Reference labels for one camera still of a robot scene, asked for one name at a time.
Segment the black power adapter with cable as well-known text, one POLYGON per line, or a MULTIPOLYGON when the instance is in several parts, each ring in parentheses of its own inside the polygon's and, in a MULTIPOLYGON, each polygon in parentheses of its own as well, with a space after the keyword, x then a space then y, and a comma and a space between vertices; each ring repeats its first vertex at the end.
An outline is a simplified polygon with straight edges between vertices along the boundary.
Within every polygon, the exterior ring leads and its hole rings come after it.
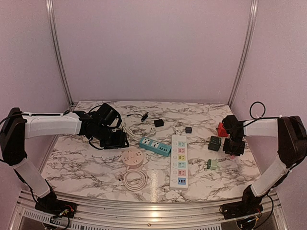
MULTIPOLYGON (((132 114, 126 115, 126 117, 133 116, 133 115, 140 116, 142 122, 146 121, 149 118, 149 113, 148 112, 146 112, 144 114, 132 113, 132 114)), ((160 118, 151 118, 151 119, 153 119, 153 123, 154 123, 155 127, 163 127, 164 126, 163 119, 160 119, 160 118)))

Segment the light green plug adapter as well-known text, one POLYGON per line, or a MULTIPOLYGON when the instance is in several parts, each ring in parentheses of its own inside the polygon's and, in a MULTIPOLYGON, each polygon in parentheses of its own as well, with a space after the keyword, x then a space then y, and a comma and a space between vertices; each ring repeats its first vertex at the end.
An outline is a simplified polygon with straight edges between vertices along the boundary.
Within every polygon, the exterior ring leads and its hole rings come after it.
POLYGON ((216 170, 217 166, 218 166, 218 161, 217 160, 209 159, 207 161, 207 169, 216 170))

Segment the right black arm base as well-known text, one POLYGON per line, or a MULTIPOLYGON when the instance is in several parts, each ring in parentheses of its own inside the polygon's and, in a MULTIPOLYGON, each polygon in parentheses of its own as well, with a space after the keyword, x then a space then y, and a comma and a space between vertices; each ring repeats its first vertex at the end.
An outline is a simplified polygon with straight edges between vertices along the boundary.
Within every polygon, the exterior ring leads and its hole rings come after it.
POLYGON ((224 219, 239 218, 261 212, 262 196, 255 196, 252 192, 251 185, 249 185, 242 195, 241 201, 223 204, 220 206, 220 213, 224 216, 224 219))

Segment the dark green cube adapter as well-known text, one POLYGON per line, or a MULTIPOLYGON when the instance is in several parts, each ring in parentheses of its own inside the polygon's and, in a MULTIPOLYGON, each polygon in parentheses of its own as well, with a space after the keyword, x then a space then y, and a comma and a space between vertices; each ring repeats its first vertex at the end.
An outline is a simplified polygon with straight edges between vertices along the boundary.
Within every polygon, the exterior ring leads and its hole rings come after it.
POLYGON ((211 136, 208 149, 213 151, 219 151, 221 143, 222 143, 221 137, 211 136))

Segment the red cube socket adapter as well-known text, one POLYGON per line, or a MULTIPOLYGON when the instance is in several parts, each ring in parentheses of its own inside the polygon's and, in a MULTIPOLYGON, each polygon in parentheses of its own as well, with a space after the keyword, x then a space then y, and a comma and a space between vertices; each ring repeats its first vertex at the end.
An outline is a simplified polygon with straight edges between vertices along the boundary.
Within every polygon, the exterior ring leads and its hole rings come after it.
POLYGON ((226 129, 223 126, 223 123, 220 122, 216 128, 217 136, 221 138, 228 138, 229 134, 227 133, 226 129))

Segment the dark grey USB charger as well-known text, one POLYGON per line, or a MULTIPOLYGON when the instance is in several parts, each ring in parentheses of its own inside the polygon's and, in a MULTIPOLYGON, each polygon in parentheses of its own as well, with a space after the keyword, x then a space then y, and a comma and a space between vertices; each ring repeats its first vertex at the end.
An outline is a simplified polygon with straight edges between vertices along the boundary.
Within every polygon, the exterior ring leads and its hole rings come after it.
POLYGON ((185 127, 185 133, 191 134, 192 133, 192 127, 190 127, 190 126, 185 127))

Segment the teal power strip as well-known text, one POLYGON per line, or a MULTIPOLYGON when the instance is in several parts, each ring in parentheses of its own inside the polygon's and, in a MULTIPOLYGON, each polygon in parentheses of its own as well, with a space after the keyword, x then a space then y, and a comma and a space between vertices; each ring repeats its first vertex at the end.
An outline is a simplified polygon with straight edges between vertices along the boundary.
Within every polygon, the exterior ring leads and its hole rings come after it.
POLYGON ((152 151, 156 154, 168 157, 171 153, 171 146, 165 143, 142 137, 139 146, 145 150, 152 151))

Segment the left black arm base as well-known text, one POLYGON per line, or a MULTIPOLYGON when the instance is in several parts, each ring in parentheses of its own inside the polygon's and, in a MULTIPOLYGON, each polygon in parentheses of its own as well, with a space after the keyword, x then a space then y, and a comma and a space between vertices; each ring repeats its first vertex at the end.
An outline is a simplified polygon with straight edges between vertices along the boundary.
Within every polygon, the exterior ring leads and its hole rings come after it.
POLYGON ((70 201, 59 200, 57 195, 50 188, 50 192, 43 198, 35 199, 35 209, 53 215, 53 218, 68 217, 73 218, 77 204, 70 201))

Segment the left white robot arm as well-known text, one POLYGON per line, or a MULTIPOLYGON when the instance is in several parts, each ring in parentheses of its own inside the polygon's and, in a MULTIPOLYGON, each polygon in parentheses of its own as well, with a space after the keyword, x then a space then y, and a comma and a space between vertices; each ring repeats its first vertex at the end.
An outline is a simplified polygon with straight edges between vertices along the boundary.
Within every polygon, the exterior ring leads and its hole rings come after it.
POLYGON ((98 150, 129 147, 127 134, 120 128, 121 115, 107 103, 90 112, 72 111, 57 114, 24 113, 19 108, 10 110, 1 120, 1 162, 13 167, 22 181, 42 199, 42 206, 50 213, 60 210, 60 202, 25 151, 25 140, 53 135, 85 136, 99 141, 98 150))

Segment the white long power strip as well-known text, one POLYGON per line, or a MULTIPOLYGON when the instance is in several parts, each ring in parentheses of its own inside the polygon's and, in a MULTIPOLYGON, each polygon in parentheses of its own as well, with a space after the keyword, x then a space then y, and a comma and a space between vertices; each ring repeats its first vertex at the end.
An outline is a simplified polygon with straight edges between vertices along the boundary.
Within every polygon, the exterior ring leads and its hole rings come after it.
POLYGON ((188 190, 188 146, 186 136, 172 136, 170 160, 169 188, 171 190, 188 190))

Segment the pink round power strip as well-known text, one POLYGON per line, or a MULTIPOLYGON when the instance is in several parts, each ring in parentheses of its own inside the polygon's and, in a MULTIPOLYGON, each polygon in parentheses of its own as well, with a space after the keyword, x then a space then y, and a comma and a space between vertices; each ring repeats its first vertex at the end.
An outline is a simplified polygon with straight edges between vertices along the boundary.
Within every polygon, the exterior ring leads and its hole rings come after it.
POLYGON ((138 148, 131 147, 122 153, 120 159, 126 167, 135 169, 143 164, 144 154, 138 148))

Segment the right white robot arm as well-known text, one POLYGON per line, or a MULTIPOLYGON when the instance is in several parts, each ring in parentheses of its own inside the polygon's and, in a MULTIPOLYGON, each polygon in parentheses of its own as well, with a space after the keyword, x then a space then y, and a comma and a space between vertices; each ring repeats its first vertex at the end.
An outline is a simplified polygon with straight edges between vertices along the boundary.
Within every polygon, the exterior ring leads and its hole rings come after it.
MULTIPOLYGON (((266 116, 273 115, 298 115, 302 119, 303 125, 307 124, 307 105, 290 103, 284 105, 277 110, 273 110, 275 104, 267 105, 268 111, 266 116)), ((271 137, 251 137, 247 138, 247 149, 245 155, 253 155, 259 171, 264 171, 273 162, 277 156, 277 138, 271 137)), ((243 189, 248 183, 244 185, 234 186, 227 189, 220 197, 238 197, 242 194, 243 189)), ((291 196, 294 200, 305 200, 307 198, 307 161, 304 160, 299 166, 293 169, 293 172, 285 179, 285 181, 275 188, 279 198, 283 201, 289 199, 291 196)))

